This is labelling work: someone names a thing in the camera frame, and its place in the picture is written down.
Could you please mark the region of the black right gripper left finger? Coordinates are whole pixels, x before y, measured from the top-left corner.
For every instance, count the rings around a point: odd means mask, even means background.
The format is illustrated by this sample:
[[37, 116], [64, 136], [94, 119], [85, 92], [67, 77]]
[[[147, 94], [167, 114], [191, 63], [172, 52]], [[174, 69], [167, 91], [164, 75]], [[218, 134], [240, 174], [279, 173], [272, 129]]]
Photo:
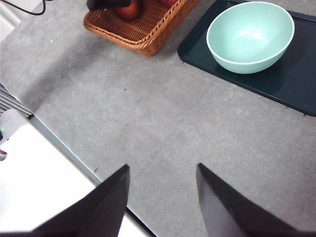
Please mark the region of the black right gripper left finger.
[[126, 211], [130, 168], [123, 165], [93, 191], [28, 232], [2, 237], [117, 237]]

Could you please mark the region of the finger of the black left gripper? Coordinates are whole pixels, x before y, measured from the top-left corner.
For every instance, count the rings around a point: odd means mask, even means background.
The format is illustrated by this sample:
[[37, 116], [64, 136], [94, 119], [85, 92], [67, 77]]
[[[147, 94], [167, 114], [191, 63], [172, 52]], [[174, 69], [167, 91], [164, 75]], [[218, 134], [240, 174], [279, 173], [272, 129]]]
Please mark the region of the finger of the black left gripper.
[[130, 0], [87, 0], [86, 6], [89, 10], [100, 10], [115, 7], [130, 6]]

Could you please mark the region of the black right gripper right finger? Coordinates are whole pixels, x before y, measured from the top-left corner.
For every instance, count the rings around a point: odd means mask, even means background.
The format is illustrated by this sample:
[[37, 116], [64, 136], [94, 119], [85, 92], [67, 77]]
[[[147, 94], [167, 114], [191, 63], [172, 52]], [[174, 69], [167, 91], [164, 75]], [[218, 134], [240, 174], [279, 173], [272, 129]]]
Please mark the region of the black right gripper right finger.
[[244, 197], [204, 164], [196, 170], [200, 209], [210, 237], [314, 237]]

